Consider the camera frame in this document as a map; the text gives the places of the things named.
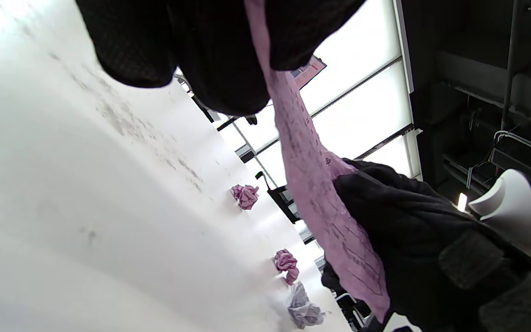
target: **pink paper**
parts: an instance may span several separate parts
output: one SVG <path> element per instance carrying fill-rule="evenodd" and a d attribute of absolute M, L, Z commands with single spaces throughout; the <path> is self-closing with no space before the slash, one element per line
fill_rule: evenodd
<path fill-rule="evenodd" d="M 274 256 L 276 269 L 280 272 L 287 271 L 285 281 L 289 285 L 292 285 L 299 277 L 299 270 L 296 264 L 296 258 L 287 249 L 279 250 Z"/>
<path fill-rule="evenodd" d="M 292 75 L 270 68 L 264 0 L 245 0 L 245 8 L 255 51 L 274 101 L 287 187 L 342 286 L 365 301 L 383 321 L 390 299 L 382 262 L 372 250 L 366 231 L 350 216 L 333 187 L 333 179 L 356 169 L 323 147 Z"/>
<path fill-rule="evenodd" d="M 235 185 L 230 189 L 233 197 L 239 202 L 239 208 L 243 210 L 251 210 L 255 202 L 257 202 L 257 191 L 259 187 L 252 187 L 250 185 Z"/>

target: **crumpled pink paper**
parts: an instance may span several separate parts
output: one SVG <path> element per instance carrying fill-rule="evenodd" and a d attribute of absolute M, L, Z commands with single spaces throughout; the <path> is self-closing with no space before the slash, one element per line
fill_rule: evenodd
<path fill-rule="evenodd" d="M 296 258 L 286 249 L 276 252 L 276 256 L 274 256 L 276 269 L 280 272 L 288 272 L 284 280 L 289 285 L 292 285 L 299 277 L 299 270 L 296 267 L 297 262 Z"/>
<path fill-rule="evenodd" d="M 257 191 L 259 187 L 252 187 L 250 185 L 235 185 L 230 189 L 233 197 L 239 202 L 239 208 L 243 210 L 251 210 L 253 204 L 257 202 Z"/>

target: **ceiling light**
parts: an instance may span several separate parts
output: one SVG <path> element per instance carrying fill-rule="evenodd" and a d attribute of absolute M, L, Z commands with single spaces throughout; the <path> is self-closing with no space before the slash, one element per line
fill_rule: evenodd
<path fill-rule="evenodd" d="M 466 197 L 465 194 L 460 193 L 460 197 L 458 198 L 458 210 L 464 212 L 466 210 L 466 201 L 468 201 L 468 197 Z"/>

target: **white table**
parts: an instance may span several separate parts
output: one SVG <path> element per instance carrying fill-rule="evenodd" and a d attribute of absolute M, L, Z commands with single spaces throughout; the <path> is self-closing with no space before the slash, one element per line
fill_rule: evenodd
<path fill-rule="evenodd" d="M 282 248 L 309 330 L 350 331 L 264 189 L 177 84 L 112 81 L 72 1 L 0 0 L 0 331 L 293 331 Z"/>

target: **velcro strap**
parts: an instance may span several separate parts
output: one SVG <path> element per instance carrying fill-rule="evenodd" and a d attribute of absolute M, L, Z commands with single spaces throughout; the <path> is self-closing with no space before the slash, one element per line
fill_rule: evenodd
<path fill-rule="evenodd" d="M 466 231 L 438 257 L 445 275 L 459 288 L 469 290 L 503 261 L 503 250 L 477 231 Z"/>
<path fill-rule="evenodd" d="M 479 313 L 489 332 L 531 332 L 531 273 Z"/>

